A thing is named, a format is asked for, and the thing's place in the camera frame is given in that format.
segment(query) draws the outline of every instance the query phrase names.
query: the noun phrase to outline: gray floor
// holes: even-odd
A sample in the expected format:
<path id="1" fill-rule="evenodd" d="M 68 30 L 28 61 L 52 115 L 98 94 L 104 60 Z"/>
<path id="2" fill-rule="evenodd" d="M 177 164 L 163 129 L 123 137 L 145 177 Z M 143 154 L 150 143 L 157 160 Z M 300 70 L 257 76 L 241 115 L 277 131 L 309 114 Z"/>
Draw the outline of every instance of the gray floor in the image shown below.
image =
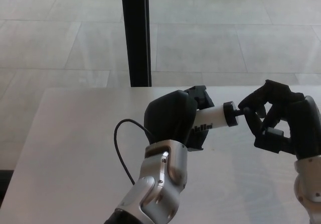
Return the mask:
<path id="1" fill-rule="evenodd" d="M 321 0 L 150 0 L 150 22 L 154 86 L 321 84 Z M 121 0 L 0 0 L 0 169 L 47 87 L 106 86 L 129 86 Z"/>

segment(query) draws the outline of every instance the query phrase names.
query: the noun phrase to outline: robotic hand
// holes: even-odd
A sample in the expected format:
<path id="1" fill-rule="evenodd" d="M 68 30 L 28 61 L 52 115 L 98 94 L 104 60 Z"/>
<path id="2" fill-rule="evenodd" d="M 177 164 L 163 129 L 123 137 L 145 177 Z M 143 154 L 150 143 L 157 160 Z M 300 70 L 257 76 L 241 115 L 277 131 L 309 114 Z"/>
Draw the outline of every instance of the robotic hand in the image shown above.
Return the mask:
<path id="1" fill-rule="evenodd" d="M 202 150 L 209 129 L 238 124 L 233 102 L 214 106 L 205 86 L 175 91 L 152 101 L 144 127 L 145 150 L 139 180 L 105 224 L 167 224 L 179 208 L 187 182 L 188 150 Z"/>
<path id="2" fill-rule="evenodd" d="M 272 107 L 266 114 L 264 105 L 267 102 Z M 255 147 L 296 155 L 295 195 L 307 210 L 311 224 L 321 224 L 321 115 L 313 98 L 267 80 L 238 107 L 255 136 Z M 284 137 L 283 131 L 274 129 L 280 120 L 288 122 L 290 138 Z"/>

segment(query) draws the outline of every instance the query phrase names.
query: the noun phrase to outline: white cylinder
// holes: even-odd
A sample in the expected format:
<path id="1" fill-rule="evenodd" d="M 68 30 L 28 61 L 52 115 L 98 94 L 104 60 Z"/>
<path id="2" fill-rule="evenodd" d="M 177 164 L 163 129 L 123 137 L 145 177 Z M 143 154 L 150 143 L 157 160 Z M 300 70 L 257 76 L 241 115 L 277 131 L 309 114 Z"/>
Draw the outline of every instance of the white cylinder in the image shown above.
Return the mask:
<path id="1" fill-rule="evenodd" d="M 195 132 L 228 126 L 225 120 L 223 105 L 210 107 L 196 112 L 193 129 Z"/>

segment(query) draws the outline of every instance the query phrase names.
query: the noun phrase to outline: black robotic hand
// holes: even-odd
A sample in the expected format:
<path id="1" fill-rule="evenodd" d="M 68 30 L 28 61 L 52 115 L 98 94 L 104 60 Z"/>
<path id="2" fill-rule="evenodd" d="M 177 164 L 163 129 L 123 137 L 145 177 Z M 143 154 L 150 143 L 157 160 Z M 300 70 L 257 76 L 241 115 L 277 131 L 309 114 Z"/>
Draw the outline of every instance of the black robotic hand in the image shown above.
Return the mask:
<path id="1" fill-rule="evenodd" d="M 267 102 L 272 104 L 268 113 L 264 107 Z M 266 80 L 238 107 L 255 136 L 255 147 L 274 153 L 295 154 L 299 160 L 321 154 L 321 115 L 312 97 L 292 92 L 287 85 Z M 288 122 L 290 138 L 274 128 L 280 120 Z"/>

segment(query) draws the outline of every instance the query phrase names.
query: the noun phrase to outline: tabletop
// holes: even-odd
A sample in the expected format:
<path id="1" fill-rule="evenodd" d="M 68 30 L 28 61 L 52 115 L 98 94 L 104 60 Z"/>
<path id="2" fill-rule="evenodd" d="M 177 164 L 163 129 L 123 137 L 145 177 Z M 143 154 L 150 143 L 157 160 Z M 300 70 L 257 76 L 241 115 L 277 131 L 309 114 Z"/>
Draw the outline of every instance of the tabletop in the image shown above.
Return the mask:
<path id="1" fill-rule="evenodd" d="M 257 87 L 208 87 L 215 105 L 239 103 Z M 103 224 L 131 188 L 116 155 L 113 131 L 125 118 L 143 123 L 147 105 L 184 87 L 48 89 L 41 101 L 7 195 L 1 224 Z M 320 87 L 294 86 L 321 105 Z M 284 123 L 280 128 L 288 130 Z M 302 224 L 308 215 L 293 192 L 296 158 L 253 146 L 243 117 L 209 131 L 204 150 L 188 154 L 188 182 L 179 223 Z M 125 123 L 120 152 L 134 179 L 148 141 Z"/>

